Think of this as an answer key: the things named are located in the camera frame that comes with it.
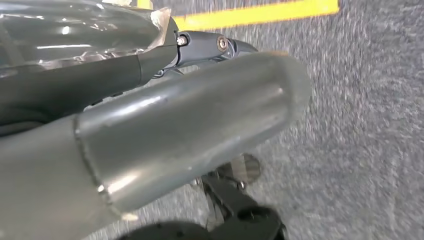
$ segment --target gray carpet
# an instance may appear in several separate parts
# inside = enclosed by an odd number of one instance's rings
[[[154,0],[175,14],[265,0]],[[264,175],[249,188],[283,216],[292,240],[424,239],[424,0],[343,1],[339,14],[221,31],[308,67],[313,100],[288,131],[252,149]],[[189,186],[89,237],[157,220],[204,223]]]

